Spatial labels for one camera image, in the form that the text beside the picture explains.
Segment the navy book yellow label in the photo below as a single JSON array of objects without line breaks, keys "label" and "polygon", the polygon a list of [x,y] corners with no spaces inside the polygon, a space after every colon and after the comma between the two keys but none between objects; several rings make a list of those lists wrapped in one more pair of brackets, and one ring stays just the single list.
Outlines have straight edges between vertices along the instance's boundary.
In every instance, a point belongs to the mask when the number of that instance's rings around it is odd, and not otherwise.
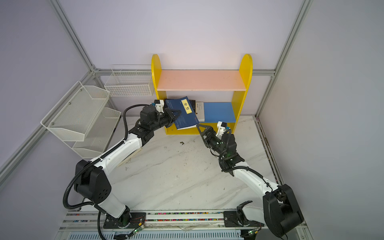
[{"label": "navy book yellow label", "polygon": [[188,97],[180,99],[165,99],[165,104],[168,108],[180,112],[179,116],[175,120],[177,130],[190,129],[200,123]]},{"label": "navy book yellow label", "polygon": [[129,156],[127,156],[122,162],[120,162],[117,167],[120,167],[121,165],[129,162],[136,154],[138,154],[140,151],[142,150],[142,148],[139,148],[137,149],[136,151],[134,151],[133,153],[131,153]]}]

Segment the black wolf cover book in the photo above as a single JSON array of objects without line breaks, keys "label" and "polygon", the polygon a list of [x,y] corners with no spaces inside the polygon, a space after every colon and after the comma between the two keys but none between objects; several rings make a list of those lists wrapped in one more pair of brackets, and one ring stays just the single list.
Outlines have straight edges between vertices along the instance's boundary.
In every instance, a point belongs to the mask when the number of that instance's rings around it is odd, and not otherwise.
[{"label": "black wolf cover book", "polygon": [[189,100],[189,102],[191,104],[193,111],[196,112],[196,101],[195,100]]}]

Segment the white portfolio book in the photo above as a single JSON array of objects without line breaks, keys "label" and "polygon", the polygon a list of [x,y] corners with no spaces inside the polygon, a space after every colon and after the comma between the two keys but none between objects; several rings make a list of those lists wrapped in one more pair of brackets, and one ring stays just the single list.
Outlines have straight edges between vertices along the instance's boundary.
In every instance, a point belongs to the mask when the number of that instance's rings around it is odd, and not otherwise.
[{"label": "white portfolio book", "polygon": [[199,122],[205,121],[205,105],[204,102],[196,102],[195,113]]}]

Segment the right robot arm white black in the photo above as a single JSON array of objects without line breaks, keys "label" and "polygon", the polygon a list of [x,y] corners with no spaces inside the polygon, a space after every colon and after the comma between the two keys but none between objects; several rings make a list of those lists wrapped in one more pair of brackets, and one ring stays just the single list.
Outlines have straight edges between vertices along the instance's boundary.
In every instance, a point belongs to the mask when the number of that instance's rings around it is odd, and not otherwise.
[{"label": "right robot arm white black", "polygon": [[278,185],[252,169],[237,152],[237,143],[226,123],[218,122],[218,130],[198,124],[197,129],[211,154],[218,158],[224,173],[245,183],[262,200],[262,205],[245,201],[237,206],[237,223],[242,227],[264,224],[278,238],[304,222],[304,216],[294,194],[287,184]]}]

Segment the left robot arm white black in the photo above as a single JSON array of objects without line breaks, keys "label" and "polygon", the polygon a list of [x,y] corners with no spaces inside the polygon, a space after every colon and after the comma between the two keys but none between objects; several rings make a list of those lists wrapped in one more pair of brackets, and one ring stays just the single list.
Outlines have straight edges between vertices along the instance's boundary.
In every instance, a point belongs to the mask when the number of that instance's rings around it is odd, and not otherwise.
[{"label": "left robot arm white black", "polygon": [[119,228],[130,225],[130,209],[112,193],[108,176],[127,157],[148,143],[156,130],[169,128],[182,113],[180,110],[164,108],[159,101],[150,105],[142,104],[141,107],[140,118],[132,129],[123,119],[125,134],[121,141],[90,161],[81,160],[77,163],[75,176],[63,197],[65,208],[91,205]]}]

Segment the yellow bookshelf pink blue shelves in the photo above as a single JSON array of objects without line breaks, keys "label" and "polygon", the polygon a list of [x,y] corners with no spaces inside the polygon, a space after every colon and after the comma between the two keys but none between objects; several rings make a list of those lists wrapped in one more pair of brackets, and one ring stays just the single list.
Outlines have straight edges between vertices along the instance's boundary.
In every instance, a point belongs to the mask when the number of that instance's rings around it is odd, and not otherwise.
[{"label": "yellow bookshelf pink blue shelves", "polygon": [[251,85],[253,59],[244,55],[238,70],[164,70],[154,54],[151,72],[157,99],[187,96],[211,104],[204,124],[216,128],[222,121],[235,130]]}]

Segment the white mesh two-tier rack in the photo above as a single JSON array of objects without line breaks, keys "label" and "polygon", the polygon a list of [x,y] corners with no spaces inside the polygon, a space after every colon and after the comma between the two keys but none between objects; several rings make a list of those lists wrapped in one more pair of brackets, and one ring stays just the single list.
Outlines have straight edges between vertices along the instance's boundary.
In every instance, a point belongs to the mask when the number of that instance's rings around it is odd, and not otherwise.
[{"label": "white mesh two-tier rack", "polygon": [[120,121],[121,112],[108,107],[110,92],[77,82],[49,113],[41,125],[82,159],[106,151]]}]

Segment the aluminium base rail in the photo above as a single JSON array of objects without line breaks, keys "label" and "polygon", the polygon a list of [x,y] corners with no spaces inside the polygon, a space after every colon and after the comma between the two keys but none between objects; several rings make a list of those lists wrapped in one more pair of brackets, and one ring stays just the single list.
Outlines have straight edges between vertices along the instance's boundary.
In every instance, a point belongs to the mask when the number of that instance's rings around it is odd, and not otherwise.
[{"label": "aluminium base rail", "polygon": [[68,212],[56,240],[275,240],[261,223],[240,224],[235,210],[132,211],[119,228],[96,210]]}]

